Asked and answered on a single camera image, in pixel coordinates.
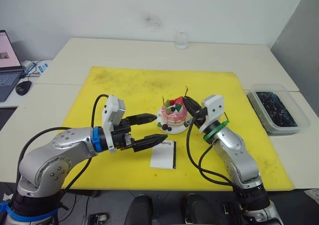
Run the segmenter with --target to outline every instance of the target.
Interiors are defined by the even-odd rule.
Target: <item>blue strap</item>
[[[47,214],[43,214],[40,216],[24,217],[24,216],[20,216],[18,214],[15,214],[14,211],[12,211],[11,208],[9,207],[8,203],[2,202],[2,203],[0,203],[0,212],[8,213],[10,215],[10,217],[17,222],[30,223],[30,222],[40,221],[40,220],[46,219],[48,217],[52,217],[53,215],[58,213],[58,209],[55,209]]]
[[[93,138],[91,139],[94,148],[96,152],[102,152],[102,147],[101,147],[101,142],[100,142],[100,137],[99,137],[99,132],[98,132],[99,127],[96,126],[93,128]]]

